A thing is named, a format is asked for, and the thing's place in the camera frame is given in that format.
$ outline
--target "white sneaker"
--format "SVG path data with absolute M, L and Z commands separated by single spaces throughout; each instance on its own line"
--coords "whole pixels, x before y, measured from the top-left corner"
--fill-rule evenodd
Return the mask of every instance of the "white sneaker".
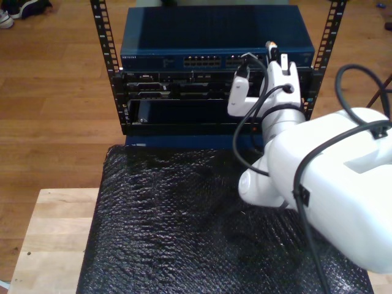
M 6 11 L 0 9 L 0 29 L 9 29 L 13 26 L 13 19 Z

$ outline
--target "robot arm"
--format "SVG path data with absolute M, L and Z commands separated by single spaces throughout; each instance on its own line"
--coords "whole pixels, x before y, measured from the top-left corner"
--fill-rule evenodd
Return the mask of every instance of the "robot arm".
M 265 155 L 253 166 L 269 176 L 248 169 L 239 180 L 238 190 L 250 204 L 280 207 L 288 203 L 287 208 L 298 210 L 293 179 L 301 161 L 316 147 L 357 124 L 344 110 L 305 121 L 296 109 L 276 108 L 301 103 L 293 62 L 289 69 L 287 75 L 282 60 L 279 64 L 269 58 L 268 89 L 286 83 L 294 87 L 291 94 L 276 91 L 258 114 L 264 117 Z M 247 88 L 247 78 L 235 76 L 228 103 L 231 115 L 244 116 L 257 101 L 246 97 Z M 369 108 L 353 111 L 368 123 L 388 119 Z M 301 180 L 309 223 L 357 265 L 376 273 L 392 273 L 391 163 L 392 129 L 378 140 L 370 132 L 360 132 L 320 153 L 307 165 Z

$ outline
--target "black bubble wrap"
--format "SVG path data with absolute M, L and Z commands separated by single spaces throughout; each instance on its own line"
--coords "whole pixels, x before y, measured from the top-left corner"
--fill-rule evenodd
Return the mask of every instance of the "black bubble wrap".
M 230 150 L 112 147 L 77 293 L 321 293 L 298 216 L 245 204 L 243 171 Z M 332 293 L 373 293 L 315 241 Z

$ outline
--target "blue network switch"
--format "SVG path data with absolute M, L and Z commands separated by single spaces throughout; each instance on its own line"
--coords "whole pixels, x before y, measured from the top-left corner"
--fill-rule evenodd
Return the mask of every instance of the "blue network switch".
M 125 71 L 233 70 L 240 56 L 263 59 L 274 41 L 297 67 L 310 67 L 314 47 L 297 6 L 131 8 L 121 48 Z

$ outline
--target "wooden table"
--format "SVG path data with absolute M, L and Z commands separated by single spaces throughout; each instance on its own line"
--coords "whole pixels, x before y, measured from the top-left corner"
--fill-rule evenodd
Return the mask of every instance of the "wooden table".
M 41 190 L 9 294 L 74 294 L 98 189 Z M 369 273 L 376 294 L 392 293 L 392 275 Z

